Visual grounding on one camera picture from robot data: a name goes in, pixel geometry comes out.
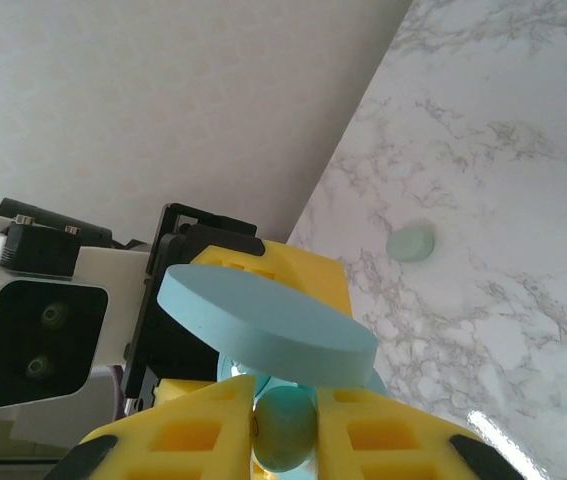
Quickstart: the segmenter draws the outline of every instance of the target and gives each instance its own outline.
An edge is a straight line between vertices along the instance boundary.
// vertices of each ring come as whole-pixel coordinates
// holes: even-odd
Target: light blue disc
[[[377,340],[352,318],[260,275],[173,265],[159,305],[203,342],[267,375],[313,387],[367,384]]]
[[[387,387],[385,386],[385,382],[376,370],[372,372],[372,377],[370,378],[370,381],[365,384],[365,388],[371,392],[387,397]]]
[[[256,402],[252,448],[265,470],[287,472],[303,464],[316,437],[316,410],[300,388],[276,387]]]

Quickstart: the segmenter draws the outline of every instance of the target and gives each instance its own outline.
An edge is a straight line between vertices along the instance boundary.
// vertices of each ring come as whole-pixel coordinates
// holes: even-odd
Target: yellow foam pad
[[[90,480],[246,480],[254,377],[198,389],[92,432],[119,441]]]
[[[449,438],[469,430],[363,388],[317,391],[319,480],[474,480]]]
[[[175,400],[183,395],[195,392],[215,382],[204,382],[199,380],[176,380],[172,378],[164,378],[159,386],[154,389],[154,406],[158,407],[165,402]]]
[[[217,265],[251,272],[298,290],[339,312],[352,316],[343,265],[282,243],[263,240],[265,253],[249,253],[209,246],[191,263]]]

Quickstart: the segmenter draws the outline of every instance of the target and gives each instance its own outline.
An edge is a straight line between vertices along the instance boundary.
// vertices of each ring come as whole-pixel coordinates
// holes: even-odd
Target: screw
[[[65,233],[71,233],[72,235],[78,235],[81,229],[79,227],[73,227],[72,225],[65,226]]]
[[[51,303],[41,314],[41,323],[50,330],[57,330],[63,326],[67,320],[69,308],[61,302]]]
[[[30,378],[41,378],[51,371],[50,361],[45,355],[39,355],[27,364],[25,374]]]
[[[135,407],[134,407],[134,399],[133,398],[128,398],[127,400],[125,400],[125,407],[123,407],[123,411],[125,412],[125,415],[129,416],[132,415],[133,413],[136,413]]]
[[[14,218],[14,222],[18,225],[32,225],[34,223],[34,218],[28,217],[27,215],[21,215],[20,213]]]

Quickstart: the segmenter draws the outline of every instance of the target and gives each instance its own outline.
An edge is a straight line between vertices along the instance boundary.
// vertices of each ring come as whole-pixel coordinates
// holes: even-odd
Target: teal disc
[[[376,337],[339,311],[260,275],[173,265],[159,305],[234,361],[289,382],[326,388],[367,384]]]

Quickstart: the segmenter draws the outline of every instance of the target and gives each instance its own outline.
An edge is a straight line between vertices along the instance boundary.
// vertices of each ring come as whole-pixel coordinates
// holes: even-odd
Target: gray marble veining
[[[392,396],[567,479],[567,0],[417,0],[290,243],[343,262]]]

